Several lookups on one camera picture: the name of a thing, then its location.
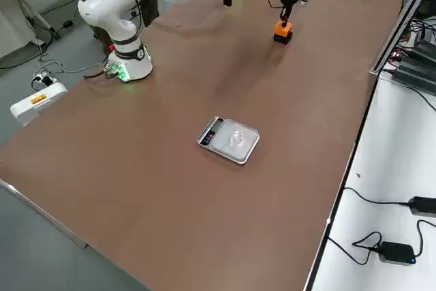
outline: digital scale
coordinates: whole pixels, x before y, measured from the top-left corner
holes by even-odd
[[[214,117],[197,143],[237,164],[243,165],[259,141],[259,132],[246,125]]]

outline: orange object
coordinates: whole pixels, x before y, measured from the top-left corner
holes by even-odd
[[[279,20],[274,27],[274,34],[280,35],[281,37],[287,37],[289,32],[292,30],[292,23],[287,22],[286,26],[283,26],[283,21]]]
[[[33,98],[33,99],[31,100],[32,105],[37,104],[38,102],[40,102],[40,101],[42,101],[42,100],[44,100],[44,99],[46,99],[46,98],[47,98],[47,95],[44,95],[44,94],[42,94],[42,95],[38,95],[37,97],[35,97],[35,98]]]

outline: orange block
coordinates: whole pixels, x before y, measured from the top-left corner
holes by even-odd
[[[282,26],[282,23],[283,22],[281,20],[279,20],[279,22],[276,23],[274,28],[274,34],[280,35],[282,37],[287,37],[289,32],[292,30],[292,23],[287,22],[285,27]]]

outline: brown table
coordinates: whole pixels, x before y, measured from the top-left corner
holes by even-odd
[[[152,76],[80,83],[0,177],[153,291],[302,290],[400,2],[310,0],[283,46],[266,0],[182,0]],[[247,165],[196,144],[215,115],[259,130]]]

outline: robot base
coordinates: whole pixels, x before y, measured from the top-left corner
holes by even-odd
[[[292,38],[292,23],[287,22],[286,26],[283,26],[283,21],[279,20],[274,28],[274,41],[281,44],[288,44]]]
[[[144,57],[139,61],[137,59],[122,59],[112,51],[108,57],[107,68],[110,71],[111,67],[119,67],[117,77],[123,82],[129,82],[131,80],[139,80],[148,76],[153,70],[153,64],[149,54],[145,52]]]

